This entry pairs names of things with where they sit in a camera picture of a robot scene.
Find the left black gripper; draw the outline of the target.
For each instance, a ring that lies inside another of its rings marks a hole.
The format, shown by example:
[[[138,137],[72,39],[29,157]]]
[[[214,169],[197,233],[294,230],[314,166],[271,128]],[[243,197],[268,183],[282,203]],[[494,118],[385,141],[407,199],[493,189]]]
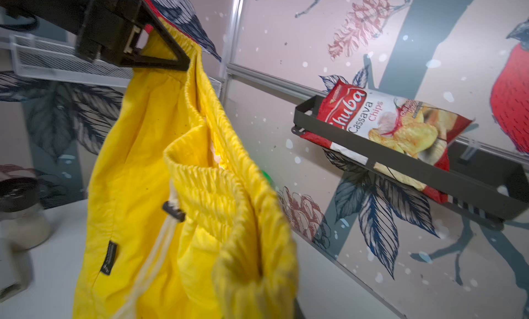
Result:
[[[2,24],[28,32],[43,19],[77,36],[75,55],[129,68],[187,71],[190,58],[161,20],[141,0],[1,0],[9,16],[27,24]]]

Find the yellow shorts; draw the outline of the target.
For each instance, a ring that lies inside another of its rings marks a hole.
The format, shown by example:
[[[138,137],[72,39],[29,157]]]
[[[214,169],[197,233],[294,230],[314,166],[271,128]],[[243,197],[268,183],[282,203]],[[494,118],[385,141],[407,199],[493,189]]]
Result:
[[[137,68],[88,190],[74,318],[293,318],[296,243],[234,131],[202,48],[187,71]]]

